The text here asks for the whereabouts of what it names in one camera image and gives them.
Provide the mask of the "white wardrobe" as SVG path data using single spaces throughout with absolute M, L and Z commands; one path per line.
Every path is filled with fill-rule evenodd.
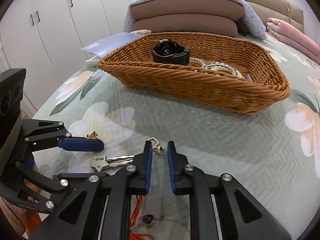
M 134 0 L 14 0 L 1 19 L 10 68 L 27 71 L 23 109 L 36 113 L 88 58 L 83 47 L 123 30 Z

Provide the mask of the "gold square ring charm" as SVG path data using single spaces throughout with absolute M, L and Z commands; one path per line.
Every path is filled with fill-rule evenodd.
M 160 144 L 159 140 L 156 137 L 151 137 L 148 141 L 152 144 L 152 150 L 157 155 L 164 155 L 165 148 Z

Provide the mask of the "blue notebook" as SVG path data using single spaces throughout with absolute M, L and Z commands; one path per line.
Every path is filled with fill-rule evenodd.
M 81 48 L 84 52 L 99 56 L 100 58 L 105 57 L 110 52 L 117 48 L 141 37 L 140 34 L 131 34 L 127 32 L 121 32 L 108 36 L 99 41 L 95 41 L 90 45 Z

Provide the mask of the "lower brown pillow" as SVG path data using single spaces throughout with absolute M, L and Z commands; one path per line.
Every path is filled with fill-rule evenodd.
M 208 14 L 171 14 L 138 20 L 132 31 L 209 33 L 230 37 L 238 35 L 236 23 L 225 17 Z

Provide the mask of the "floral green bedspread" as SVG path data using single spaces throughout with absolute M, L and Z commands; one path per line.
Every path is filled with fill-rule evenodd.
M 174 141 L 208 174 L 233 175 L 298 239 L 319 209 L 319 64 L 269 36 L 258 41 L 287 77 L 288 99 L 255 115 L 127 88 L 95 66 L 70 77 L 35 114 L 72 135 L 97 133 L 108 157 Z

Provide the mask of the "brown pillow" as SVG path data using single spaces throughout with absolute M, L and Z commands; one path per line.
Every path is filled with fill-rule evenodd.
M 231 0 L 153 0 L 133 5 L 130 13 L 137 20 L 171 14 L 207 14 L 238 21 L 245 10 Z
M 171 14 L 138 20 L 132 31 L 209 33 L 230 37 L 238 35 L 236 23 L 225 17 L 208 14 Z

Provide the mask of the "black smart watch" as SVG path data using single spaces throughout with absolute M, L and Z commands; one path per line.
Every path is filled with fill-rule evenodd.
M 158 41 L 152 48 L 154 63 L 186 66 L 190 61 L 190 49 L 170 39 Z

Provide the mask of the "woven wicker basket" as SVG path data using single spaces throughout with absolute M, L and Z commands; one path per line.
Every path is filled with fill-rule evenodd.
M 240 77 L 195 63 L 155 63 L 153 46 L 171 39 L 192 57 L 236 68 Z M 107 54 L 98 67 L 127 87 L 141 88 L 253 115 L 290 96 L 289 82 L 269 52 L 248 40 L 205 33 L 151 33 Z

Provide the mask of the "upper brown pillow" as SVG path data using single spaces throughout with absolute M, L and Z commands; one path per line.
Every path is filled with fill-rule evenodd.
M 137 20 L 171 14 L 207 14 L 238 21 L 245 10 L 231 0 L 153 0 L 133 5 L 130 13 Z

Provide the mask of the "silver keys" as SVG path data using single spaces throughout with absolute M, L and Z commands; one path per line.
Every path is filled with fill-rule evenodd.
M 116 168 L 120 166 L 127 166 L 132 164 L 134 155 L 122 155 L 118 157 L 95 156 L 89 163 L 90 168 L 97 172 L 106 170 L 108 168 Z

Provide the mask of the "pink folded quilt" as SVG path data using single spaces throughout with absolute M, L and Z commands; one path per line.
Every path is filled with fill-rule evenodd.
M 291 24 L 277 18 L 268 18 L 266 29 L 278 41 L 319 63 L 319 45 Z

